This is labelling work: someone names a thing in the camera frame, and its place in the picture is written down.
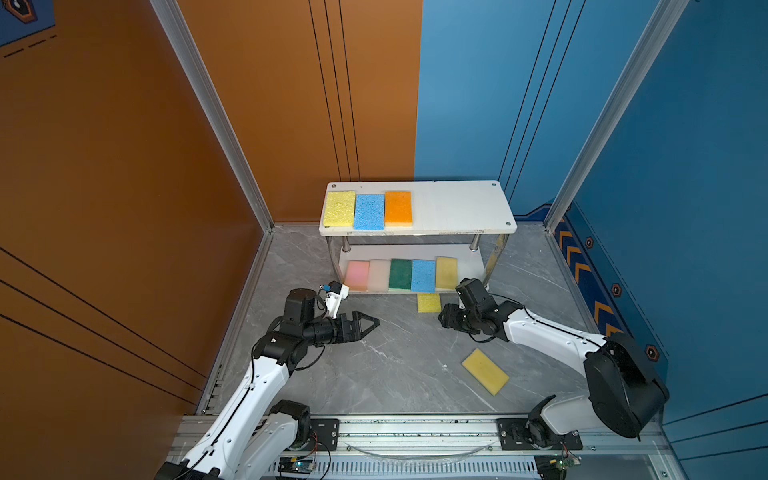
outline shelf top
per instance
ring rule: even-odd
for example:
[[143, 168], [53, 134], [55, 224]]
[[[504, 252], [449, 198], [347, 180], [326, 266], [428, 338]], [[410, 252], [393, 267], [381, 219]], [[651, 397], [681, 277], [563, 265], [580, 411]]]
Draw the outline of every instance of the shelf top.
[[324, 237], [514, 233], [518, 229], [507, 197], [496, 180], [335, 182], [328, 184], [326, 193], [350, 190], [358, 195], [412, 192], [413, 227], [384, 227], [384, 230], [324, 227], [326, 205], [323, 201], [319, 230]]

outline yellow sponge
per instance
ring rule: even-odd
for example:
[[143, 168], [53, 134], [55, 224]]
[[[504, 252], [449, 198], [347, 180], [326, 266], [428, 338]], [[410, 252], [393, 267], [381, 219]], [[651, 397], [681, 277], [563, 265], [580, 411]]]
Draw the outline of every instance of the yellow sponge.
[[328, 192], [324, 227], [351, 227], [355, 224], [355, 192]]
[[475, 349], [467, 360], [462, 362], [466, 368], [482, 385], [496, 395], [509, 381], [509, 375], [502, 372], [480, 349]]
[[458, 260], [450, 257], [437, 257], [435, 286], [453, 290], [458, 285]]
[[439, 293], [420, 293], [416, 298], [419, 303], [419, 313], [440, 313], [442, 311]]

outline orange wall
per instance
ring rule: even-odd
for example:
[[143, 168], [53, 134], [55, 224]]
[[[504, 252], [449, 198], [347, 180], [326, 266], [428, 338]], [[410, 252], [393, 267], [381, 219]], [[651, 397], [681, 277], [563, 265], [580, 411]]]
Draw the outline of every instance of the orange wall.
[[0, 450], [13, 478], [151, 478], [262, 233], [149, 2], [55, 15], [0, 51], [47, 38], [0, 56]]
[[179, 3], [275, 221], [413, 179], [421, 0]]

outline black mounting plate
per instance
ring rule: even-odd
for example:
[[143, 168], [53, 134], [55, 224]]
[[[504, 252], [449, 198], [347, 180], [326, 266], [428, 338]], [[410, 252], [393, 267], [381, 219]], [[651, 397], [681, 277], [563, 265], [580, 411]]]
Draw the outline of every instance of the black mounting plate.
[[[547, 450], [533, 445], [531, 434], [525, 428], [528, 419], [496, 419], [498, 439], [502, 443], [502, 450]], [[560, 437], [568, 450], [581, 450], [581, 437], [578, 434], [569, 433]], [[550, 450], [560, 452], [560, 445], [553, 445]]]
[[[312, 433], [317, 434], [317, 439], [320, 443], [328, 447], [331, 452], [336, 451], [336, 447], [339, 444], [339, 419], [311, 419], [310, 423], [310, 442], [307, 445], [309, 450], [315, 447], [315, 440], [312, 438]], [[323, 447], [318, 448], [318, 453], [323, 450]]]

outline sponge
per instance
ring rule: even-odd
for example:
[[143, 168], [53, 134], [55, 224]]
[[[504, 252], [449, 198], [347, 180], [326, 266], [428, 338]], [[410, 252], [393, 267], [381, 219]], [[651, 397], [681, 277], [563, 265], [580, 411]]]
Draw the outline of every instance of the sponge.
[[439, 293], [420, 293], [416, 298], [419, 305], [419, 313], [442, 312]]
[[391, 260], [371, 260], [368, 269], [368, 291], [386, 293], [389, 289], [389, 266]]
[[324, 227], [351, 227], [355, 221], [355, 192], [328, 192]]
[[450, 257], [437, 257], [435, 286], [453, 290], [458, 285], [458, 261]]
[[365, 292], [368, 289], [369, 263], [361, 260], [350, 260], [346, 265], [344, 285], [350, 292]]
[[495, 396], [509, 381], [509, 375], [502, 372], [480, 349], [475, 349], [467, 360], [462, 362], [472, 376]]
[[387, 192], [384, 225], [386, 227], [413, 227], [411, 192]]
[[434, 260], [413, 260], [411, 290], [420, 293], [435, 292]]
[[409, 292], [412, 273], [411, 260], [392, 259], [392, 265], [389, 268], [389, 291]]
[[358, 195], [355, 230], [384, 230], [384, 195]]

